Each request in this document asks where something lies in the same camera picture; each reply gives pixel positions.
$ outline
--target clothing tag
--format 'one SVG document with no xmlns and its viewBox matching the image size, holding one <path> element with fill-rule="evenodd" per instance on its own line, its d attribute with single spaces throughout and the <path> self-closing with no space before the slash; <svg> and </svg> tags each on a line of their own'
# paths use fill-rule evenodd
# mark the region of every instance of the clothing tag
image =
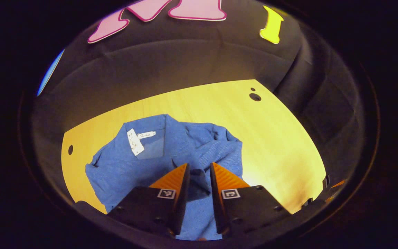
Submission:
<svg viewBox="0 0 398 249">
<path fill-rule="evenodd" d="M 142 138 L 146 138 L 146 137 L 153 137 L 154 135 L 156 135 L 156 132 L 138 133 L 138 138 L 142 139 Z"/>
<path fill-rule="evenodd" d="M 130 143 L 131 151 L 135 156 L 144 151 L 144 146 L 142 146 L 141 142 L 139 141 L 138 136 L 134 132 L 134 129 L 128 131 L 127 136 L 128 142 Z"/>
</svg>

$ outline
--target blue shirt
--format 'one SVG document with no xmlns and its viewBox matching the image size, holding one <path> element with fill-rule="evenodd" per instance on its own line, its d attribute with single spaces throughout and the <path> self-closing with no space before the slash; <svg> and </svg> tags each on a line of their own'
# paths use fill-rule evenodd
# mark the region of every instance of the blue shirt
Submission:
<svg viewBox="0 0 398 249">
<path fill-rule="evenodd" d="M 127 132 L 155 131 L 142 138 L 145 150 L 131 151 Z M 242 142 L 222 126 L 178 122 L 157 115 L 124 123 L 117 136 L 85 167 L 98 199 L 111 211 L 134 187 L 152 183 L 182 164 L 190 164 L 190 186 L 182 229 L 177 239 L 220 239 L 211 196 L 210 163 L 216 162 L 242 177 Z"/>
</svg>

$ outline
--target pink letter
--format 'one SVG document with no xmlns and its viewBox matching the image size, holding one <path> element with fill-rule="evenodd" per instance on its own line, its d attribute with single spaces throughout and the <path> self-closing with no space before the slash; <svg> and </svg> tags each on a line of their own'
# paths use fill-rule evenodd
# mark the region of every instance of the pink letter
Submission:
<svg viewBox="0 0 398 249">
<path fill-rule="evenodd" d="M 169 16 L 204 21 L 226 19 L 226 13 L 221 9 L 221 0 L 179 0 L 179 4 L 169 11 Z"/>
<path fill-rule="evenodd" d="M 96 29 L 95 33 L 90 35 L 87 42 L 89 44 L 93 44 L 97 41 L 101 41 L 102 39 L 118 33 L 119 31 L 123 30 L 127 27 L 130 20 L 128 19 L 121 19 L 122 13 L 125 9 L 118 10 L 115 13 L 107 16 L 106 18 L 102 19 L 99 23 L 98 28 Z"/>
<path fill-rule="evenodd" d="M 141 19 L 141 21 L 149 22 L 155 19 L 169 2 L 171 0 L 142 0 L 128 6 L 126 9 Z"/>
</svg>

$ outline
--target yellow table surface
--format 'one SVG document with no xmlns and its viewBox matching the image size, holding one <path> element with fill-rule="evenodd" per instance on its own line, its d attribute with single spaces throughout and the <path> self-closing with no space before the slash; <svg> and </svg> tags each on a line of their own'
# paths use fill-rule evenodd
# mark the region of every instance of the yellow table surface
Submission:
<svg viewBox="0 0 398 249">
<path fill-rule="evenodd" d="M 254 101 L 250 93 L 258 94 L 262 100 Z M 303 126 L 258 81 L 241 80 L 152 96 L 103 113 L 66 132 L 61 150 L 62 172 L 75 202 L 85 201 L 106 213 L 85 175 L 85 164 L 117 135 L 123 123 L 159 114 L 182 122 L 214 123 L 227 128 L 243 143 L 243 179 L 250 186 L 264 186 L 292 214 L 322 191 L 325 167 Z"/>
</svg>

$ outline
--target black background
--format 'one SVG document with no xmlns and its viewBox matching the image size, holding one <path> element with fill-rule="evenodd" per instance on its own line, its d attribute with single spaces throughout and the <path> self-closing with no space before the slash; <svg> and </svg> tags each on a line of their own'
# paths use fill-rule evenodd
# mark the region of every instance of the black background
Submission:
<svg viewBox="0 0 398 249">
<path fill-rule="evenodd" d="M 75 34 L 122 4 L 0 2 L 0 248 L 120 244 L 76 223 L 47 200 L 24 166 L 16 123 L 23 89 L 40 82 L 45 65 Z M 398 248 L 398 1 L 272 4 L 309 23 L 336 49 L 360 59 L 376 88 L 382 118 L 367 180 L 342 209 L 291 247 Z"/>
</svg>

